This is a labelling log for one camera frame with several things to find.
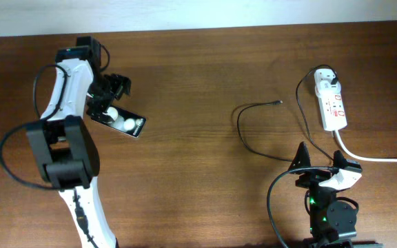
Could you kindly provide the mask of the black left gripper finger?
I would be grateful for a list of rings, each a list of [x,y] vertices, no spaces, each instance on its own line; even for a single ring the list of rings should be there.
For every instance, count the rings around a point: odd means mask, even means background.
[[[131,92],[131,80],[126,76],[116,76],[115,99],[120,100],[123,95],[129,96]]]
[[[108,106],[106,105],[89,103],[86,114],[89,115],[93,121],[110,123],[111,116],[106,113],[107,110]]]

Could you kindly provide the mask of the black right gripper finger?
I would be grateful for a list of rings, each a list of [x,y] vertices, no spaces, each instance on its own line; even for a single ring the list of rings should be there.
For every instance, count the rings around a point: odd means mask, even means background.
[[[334,152],[333,167],[339,169],[345,169],[349,165],[347,159],[343,156],[340,150]]]
[[[305,142],[301,142],[288,171],[290,173],[305,173],[311,166],[307,145]]]

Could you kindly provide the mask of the black Galaxy smartphone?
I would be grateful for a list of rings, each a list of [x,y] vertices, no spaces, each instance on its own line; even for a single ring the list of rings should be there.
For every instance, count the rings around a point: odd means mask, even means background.
[[[144,116],[139,116],[113,105],[109,106],[107,112],[102,113],[101,117],[106,117],[107,121],[94,117],[91,117],[91,120],[133,138],[140,136],[147,121]]]

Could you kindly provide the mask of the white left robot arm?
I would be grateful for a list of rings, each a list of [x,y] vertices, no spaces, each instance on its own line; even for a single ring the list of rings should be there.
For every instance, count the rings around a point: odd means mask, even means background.
[[[42,179],[58,192],[70,211],[82,247],[118,247],[99,198],[99,153],[83,122],[84,114],[102,124],[117,119],[108,109],[131,81],[104,74],[105,46],[93,37],[79,37],[72,48],[59,50],[52,96],[40,119],[26,127]]]

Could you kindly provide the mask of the white USB charger adapter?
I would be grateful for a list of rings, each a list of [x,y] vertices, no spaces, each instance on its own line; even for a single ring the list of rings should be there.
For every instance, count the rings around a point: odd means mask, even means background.
[[[341,84],[335,72],[328,68],[317,69],[314,73],[315,93],[322,98],[330,94],[340,94]]]

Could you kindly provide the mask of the white surge protector power strip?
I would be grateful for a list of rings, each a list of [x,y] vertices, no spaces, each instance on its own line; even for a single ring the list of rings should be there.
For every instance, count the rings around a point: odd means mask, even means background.
[[[320,106],[323,129],[331,132],[346,127],[347,119],[341,93],[316,90],[316,95]]]

